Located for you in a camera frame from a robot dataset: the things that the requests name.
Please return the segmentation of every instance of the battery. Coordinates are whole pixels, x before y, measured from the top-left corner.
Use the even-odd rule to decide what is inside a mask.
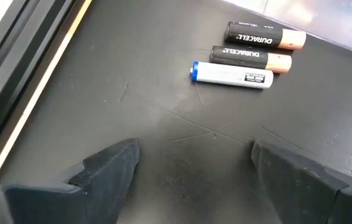
[[[225,39],[227,42],[300,50],[305,45],[306,32],[248,22],[229,22]]]
[[[271,70],[275,73],[288,73],[292,66],[292,57],[253,47],[213,46],[210,62]]]
[[[273,83],[274,75],[269,70],[194,62],[190,70],[193,82],[220,83],[266,89]]]

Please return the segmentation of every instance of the black and copper battery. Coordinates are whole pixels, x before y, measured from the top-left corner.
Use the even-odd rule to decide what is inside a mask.
[[[288,73],[292,66],[290,55],[275,54],[253,47],[213,46],[211,63],[270,70],[275,73]]]
[[[248,22],[229,22],[226,42],[300,50],[306,42],[306,32],[260,26]]]

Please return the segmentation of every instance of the battery label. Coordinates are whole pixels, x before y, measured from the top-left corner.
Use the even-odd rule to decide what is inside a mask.
[[[254,74],[254,73],[246,73],[245,81],[247,81],[247,82],[255,82],[255,83],[264,83],[265,75]]]

